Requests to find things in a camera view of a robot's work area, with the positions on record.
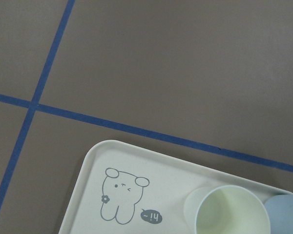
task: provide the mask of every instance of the white tray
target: white tray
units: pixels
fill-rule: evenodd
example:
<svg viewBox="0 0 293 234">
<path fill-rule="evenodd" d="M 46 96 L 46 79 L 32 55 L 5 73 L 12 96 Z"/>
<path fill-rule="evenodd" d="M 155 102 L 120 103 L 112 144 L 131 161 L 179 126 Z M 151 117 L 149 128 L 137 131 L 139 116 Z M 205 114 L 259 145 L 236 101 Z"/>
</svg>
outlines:
<svg viewBox="0 0 293 234">
<path fill-rule="evenodd" d="M 118 177 L 108 177 L 106 170 Z M 120 141 L 103 141 L 84 159 L 59 233 L 190 234 L 183 217 L 187 195 L 226 184 L 243 186 L 263 202 L 292 194 Z"/>
</svg>

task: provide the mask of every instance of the bear face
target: bear face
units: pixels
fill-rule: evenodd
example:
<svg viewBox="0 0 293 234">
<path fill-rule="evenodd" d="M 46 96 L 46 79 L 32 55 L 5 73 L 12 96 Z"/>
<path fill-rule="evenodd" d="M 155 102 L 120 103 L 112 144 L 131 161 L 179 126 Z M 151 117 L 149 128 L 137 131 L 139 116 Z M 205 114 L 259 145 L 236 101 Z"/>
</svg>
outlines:
<svg viewBox="0 0 293 234">
<path fill-rule="evenodd" d="M 149 180 L 127 172 L 107 168 L 102 184 L 101 217 L 104 220 L 116 219 L 119 224 L 131 221 L 137 204 Z"/>
</svg>

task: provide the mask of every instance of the floor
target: floor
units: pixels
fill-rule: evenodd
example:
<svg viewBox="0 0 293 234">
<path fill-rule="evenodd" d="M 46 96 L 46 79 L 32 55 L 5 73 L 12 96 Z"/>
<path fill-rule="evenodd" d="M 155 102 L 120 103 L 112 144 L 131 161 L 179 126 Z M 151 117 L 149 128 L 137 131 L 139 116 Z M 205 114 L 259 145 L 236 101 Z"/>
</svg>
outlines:
<svg viewBox="0 0 293 234">
<path fill-rule="evenodd" d="M 293 192 L 293 0 L 0 1 L 0 234 L 106 139 Z"/>
</svg>

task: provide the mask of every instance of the blue grid line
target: blue grid line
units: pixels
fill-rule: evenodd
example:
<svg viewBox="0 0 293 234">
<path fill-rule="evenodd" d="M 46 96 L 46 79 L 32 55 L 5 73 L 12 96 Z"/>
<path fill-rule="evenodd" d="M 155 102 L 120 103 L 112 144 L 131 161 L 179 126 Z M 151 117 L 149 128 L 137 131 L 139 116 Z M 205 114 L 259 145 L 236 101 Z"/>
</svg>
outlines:
<svg viewBox="0 0 293 234">
<path fill-rule="evenodd" d="M 223 156 L 227 156 L 227 157 L 231 157 L 231 158 L 235 158 L 235 159 L 239 159 L 239 160 L 243 160 L 243 161 L 247 161 L 251 163 L 256 163 L 259 165 L 264 165 L 264 166 L 268 166 L 272 168 L 278 168 L 283 171 L 293 172 L 293 165 L 290 165 L 287 163 L 265 159 L 265 158 L 261 158 L 257 156 L 252 156 L 252 155 L 248 155 L 244 153 L 239 153 L 232 150 L 221 149 L 216 146 L 203 144 L 197 141 L 192 141 L 192 140 L 187 140 L 180 137 L 166 135 L 163 133 L 158 133 L 158 132 L 146 130 L 143 128 L 138 128 L 138 127 L 122 124 L 122 123 L 117 123 L 117 122 L 102 119 L 102 118 L 79 114 L 76 112 L 63 110 L 63 109 L 59 109 L 59 108 L 55 108 L 55 107 L 51 107 L 47 105 L 42 105 L 42 104 L 39 104 L 37 111 L 41 111 L 48 114 L 61 116 L 61 117 L 65 117 L 65 118 L 69 118 L 69 119 L 73 119 L 73 120 L 77 120 L 77 121 L 81 121 L 85 123 L 95 124 L 98 126 L 102 126 L 102 127 L 106 127 L 106 128 L 110 128 L 114 130 L 119 130 L 122 132 L 132 133 L 132 134 L 136 134 L 139 136 L 148 137 L 148 138 L 152 138 L 152 139 L 156 139 L 160 141 L 165 141 L 165 142 L 173 143 L 176 145 L 182 145 L 189 148 L 210 152 L 213 154 L 223 155 Z"/>
<path fill-rule="evenodd" d="M 64 30 L 67 25 L 68 18 L 70 16 L 70 13 L 72 11 L 74 3 L 75 3 L 75 0 L 68 0 L 68 2 L 66 4 L 66 8 L 65 8 L 64 13 L 62 15 L 61 22 L 60 22 L 59 27 L 56 31 L 55 36 L 54 36 L 51 48 L 49 50 L 47 59 L 45 61 L 41 76 L 39 78 L 39 81 L 38 81 L 38 84 L 37 84 L 37 87 L 36 87 L 36 90 L 34 92 L 34 95 L 33 95 L 31 102 L 21 100 L 18 98 L 14 98 L 14 97 L 0 95 L 0 101 L 2 101 L 2 102 L 9 103 L 9 104 L 15 104 L 17 106 L 22 106 L 22 107 L 28 108 L 26 117 L 25 117 L 24 122 L 22 124 L 20 133 L 19 133 L 18 138 L 16 140 L 13 152 L 11 154 L 10 160 L 9 160 L 8 165 L 6 167 L 2 182 L 0 184 L 0 209 L 2 207 L 6 191 L 9 187 L 13 172 L 14 172 L 16 164 L 18 162 L 18 159 L 19 159 L 21 150 L 23 148 L 25 139 L 27 137 L 29 128 L 31 126 L 35 112 L 36 112 L 37 107 L 39 105 L 39 100 L 41 98 L 44 86 L 47 82 L 55 55 L 56 55 L 58 47 L 60 45 Z"/>
</svg>

